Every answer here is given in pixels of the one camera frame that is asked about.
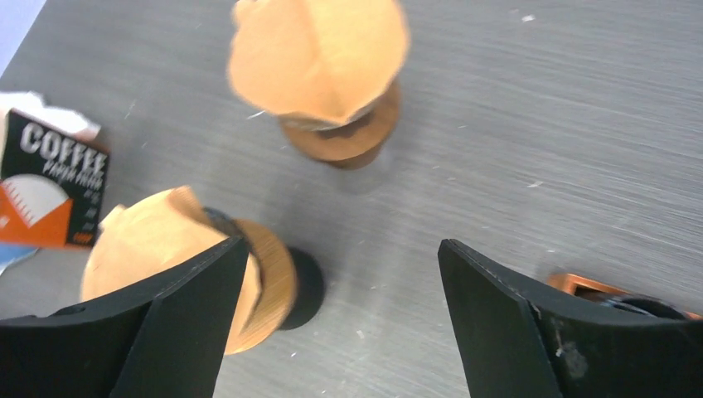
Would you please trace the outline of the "brown paper coffee filter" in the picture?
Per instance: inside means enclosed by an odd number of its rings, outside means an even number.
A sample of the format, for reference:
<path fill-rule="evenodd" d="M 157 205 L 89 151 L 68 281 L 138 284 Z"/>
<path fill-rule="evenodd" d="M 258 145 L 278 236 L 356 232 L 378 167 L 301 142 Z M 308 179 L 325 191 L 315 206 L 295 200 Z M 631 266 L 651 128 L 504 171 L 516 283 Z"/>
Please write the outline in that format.
<path fill-rule="evenodd" d="M 398 1 L 238 1 L 227 77 L 269 114 L 350 123 L 400 73 L 410 31 Z"/>

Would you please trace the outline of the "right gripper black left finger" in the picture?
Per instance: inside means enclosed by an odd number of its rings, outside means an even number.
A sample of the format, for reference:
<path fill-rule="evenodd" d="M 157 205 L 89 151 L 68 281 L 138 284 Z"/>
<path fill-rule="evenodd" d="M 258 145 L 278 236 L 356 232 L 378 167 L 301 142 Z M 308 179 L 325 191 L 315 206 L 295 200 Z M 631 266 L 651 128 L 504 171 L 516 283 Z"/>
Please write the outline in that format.
<path fill-rule="evenodd" d="M 212 396 L 248 255 L 229 238 L 113 293 L 2 320 L 2 396 Z"/>

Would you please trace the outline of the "red black carafe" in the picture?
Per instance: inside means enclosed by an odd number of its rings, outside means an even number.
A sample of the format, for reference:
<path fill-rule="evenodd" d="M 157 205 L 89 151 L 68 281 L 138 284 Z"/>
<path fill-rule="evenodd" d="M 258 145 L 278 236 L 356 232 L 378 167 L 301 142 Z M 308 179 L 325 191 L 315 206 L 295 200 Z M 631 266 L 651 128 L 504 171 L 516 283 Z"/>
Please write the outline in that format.
<path fill-rule="evenodd" d="M 326 294 L 324 273 L 317 260 L 307 251 L 289 246 L 296 271 L 297 288 L 293 306 L 279 330 L 293 330 L 312 320 L 322 307 Z"/>

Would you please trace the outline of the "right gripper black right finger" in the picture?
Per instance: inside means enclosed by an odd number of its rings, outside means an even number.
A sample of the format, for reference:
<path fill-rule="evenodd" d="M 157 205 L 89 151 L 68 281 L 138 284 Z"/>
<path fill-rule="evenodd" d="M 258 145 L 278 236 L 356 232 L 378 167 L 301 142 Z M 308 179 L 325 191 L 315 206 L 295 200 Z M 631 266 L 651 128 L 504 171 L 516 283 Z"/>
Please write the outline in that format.
<path fill-rule="evenodd" d="M 438 261 L 471 396 L 701 396 L 702 319 L 604 307 L 459 240 Z"/>

